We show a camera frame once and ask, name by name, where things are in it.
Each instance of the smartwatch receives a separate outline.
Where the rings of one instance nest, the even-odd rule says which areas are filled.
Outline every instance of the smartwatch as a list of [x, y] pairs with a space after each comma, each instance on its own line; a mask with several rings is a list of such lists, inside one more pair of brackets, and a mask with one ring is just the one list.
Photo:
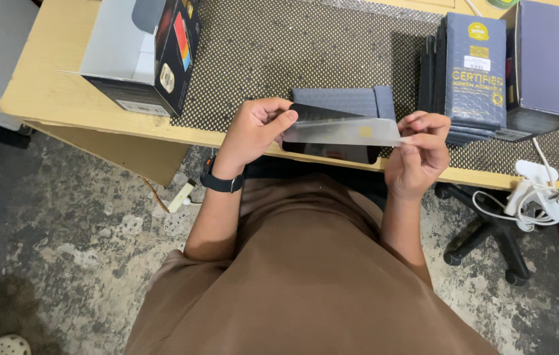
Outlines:
[[202, 167], [200, 182], [203, 186], [218, 192], [234, 193], [237, 190], [240, 190], [242, 188], [242, 184], [244, 183], [244, 176], [242, 174], [236, 176], [233, 180], [218, 179], [211, 174], [215, 159], [216, 157], [207, 159], [205, 165]]

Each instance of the floor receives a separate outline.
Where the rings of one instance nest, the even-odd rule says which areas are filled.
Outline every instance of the floor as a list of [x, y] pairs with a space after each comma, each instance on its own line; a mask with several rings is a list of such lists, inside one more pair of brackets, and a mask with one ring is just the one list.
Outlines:
[[[193, 147], [170, 201], [210, 149]], [[197, 186], [192, 197], [202, 200]], [[27, 150], [0, 144], [0, 335], [26, 337], [34, 354], [119, 354], [151, 273], [182, 248], [198, 212], [165, 214], [135, 174], [41, 133]], [[461, 203], [423, 201], [422, 238], [437, 294], [502, 354], [559, 354], [559, 238], [520, 241], [534, 272], [524, 287], [503, 279], [489, 239], [459, 267], [441, 255], [472, 220]]]

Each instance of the wooden desk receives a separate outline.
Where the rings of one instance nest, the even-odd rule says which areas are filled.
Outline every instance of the wooden desk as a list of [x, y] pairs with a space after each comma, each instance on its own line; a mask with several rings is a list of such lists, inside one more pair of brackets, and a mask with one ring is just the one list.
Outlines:
[[[543, 1], [559, 4], [559, 0]], [[426, 12], [472, 14], [463, 0], [380, 2]], [[485, 0], [473, 2], [484, 16], [502, 14]], [[100, 2], [94, 0], [45, 0], [0, 109], [39, 131], [168, 185], [190, 144], [219, 147], [224, 133], [173, 127], [167, 117], [124, 111], [82, 77], [58, 72], [79, 69], [99, 6]], [[285, 153], [275, 143], [268, 154], [374, 171], [382, 171], [386, 164], [385, 158], [374, 165], [364, 165]], [[519, 180], [515, 176], [456, 168], [448, 168], [440, 177], [440, 181], [494, 189], [510, 189]]]

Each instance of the hand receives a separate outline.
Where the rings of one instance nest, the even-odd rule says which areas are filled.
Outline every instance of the hand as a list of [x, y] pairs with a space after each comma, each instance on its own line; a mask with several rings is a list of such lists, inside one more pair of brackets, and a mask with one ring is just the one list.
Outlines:
[[385, 168], [390, 197], [419, 203], [424, 192], [448, 167], [450, 156], [446, 136], [450, 119], [440, 114], [416, 111], [398, 123], [405, 137], [396, 147]]
[[292, 102], [278, 97], [245, 101], [224, 137], [212, 169], [219, 179], [233, 179], [244, 165], [259, 158], [296, 120], [297, 112], [289, 110]]

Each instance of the white label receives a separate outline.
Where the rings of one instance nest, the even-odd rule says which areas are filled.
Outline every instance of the white label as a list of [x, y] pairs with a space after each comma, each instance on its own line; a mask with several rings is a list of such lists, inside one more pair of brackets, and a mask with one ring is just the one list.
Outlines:
[[142, 114], [158, 114], [161, 116], [170, 117], [168, 111], [166, 111], [163, 106], [161, 105], [152, 105], [152, 104], [142, 104], [141, 102], [133, 102], [133, 101], [124, 101], [124, 100], [115, 100], [119, 102], [120, 105], [124, 109], [133, 112], [139, 112]]
[[486, 58], [479, 58], [473, 56], [465, 56], [464, 57], [464, 67], [470, 69], [480, 69], [489, 71], [491, 68], [492, 62]]
[[507, 128], [501, 128], [500, 131], [496, 131], [496, 138], [500, 140], [515, 141], [530, 135], [531, 133], [508, 130]]
[[159, 81], [161, 82], [161, 85], [163, 85], [165, 91], [172, 93], [172, 90], [174, 90], [174, 73], [172, 73], [168, 63], [163, 63]]

